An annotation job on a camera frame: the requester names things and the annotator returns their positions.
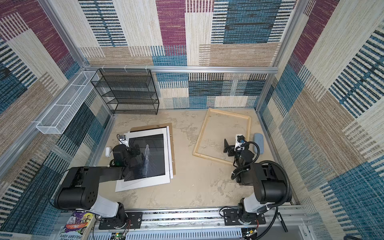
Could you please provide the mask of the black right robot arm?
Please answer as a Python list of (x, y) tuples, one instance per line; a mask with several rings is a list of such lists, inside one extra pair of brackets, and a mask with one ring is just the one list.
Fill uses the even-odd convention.
[(231, 179), (240, 186), (251, 186), (253, 192), (242, 198), (237, 207), (222, 207), (219, 214), (226, 226), (264, 225), (264, 214), (292, 199), (291, 183), (282, 166), (273, 161), (258, 162), (262, 149), (238, 135), (236, 143), (224, 140), (224, 153), (234, 157)]

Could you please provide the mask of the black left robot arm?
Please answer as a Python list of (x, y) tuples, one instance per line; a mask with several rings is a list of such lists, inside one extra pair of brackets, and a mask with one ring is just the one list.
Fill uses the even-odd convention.
[(128, 213), (120, 202), (113, 202), (99, 194), (99, 184), (128, 181), (134, 168), (142, 163), (139, 145), (124, 144), (112, 149), (114, 159), (110, 167), (72, 167), (59, 186), (53, 206), (59, 210), (85, 211), (99, 217), (99, 230), (139, 229), (142, 212)]

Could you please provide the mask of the light wooden picture frame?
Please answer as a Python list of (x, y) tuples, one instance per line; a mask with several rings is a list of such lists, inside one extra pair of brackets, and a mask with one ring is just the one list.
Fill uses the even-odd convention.
[(193, 155), (205, 160), (231, 165), (224, 153), (224, 139), (236, 134), (250, 140), (252, 118), (247, 115), (218, 109), (208, 109), (198, 136)]

